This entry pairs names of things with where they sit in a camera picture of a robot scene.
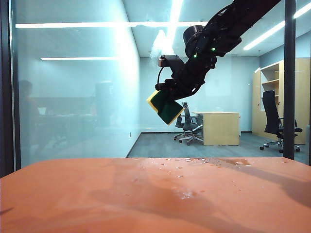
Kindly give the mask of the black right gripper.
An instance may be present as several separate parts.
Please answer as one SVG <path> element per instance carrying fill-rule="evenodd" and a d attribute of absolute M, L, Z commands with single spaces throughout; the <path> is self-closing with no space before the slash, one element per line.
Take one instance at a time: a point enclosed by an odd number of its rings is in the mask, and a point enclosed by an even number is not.
<path fill-rule="evenodd" d="M 168 91 L 167 101 L 176 101 L 194 95 L 204 83 L 207 69 L 205 64 L 199 60 L 168 60 L 171 68 L 171 79 L 166 79 L 165 83 L 157 83 L 157 91 Z"/>

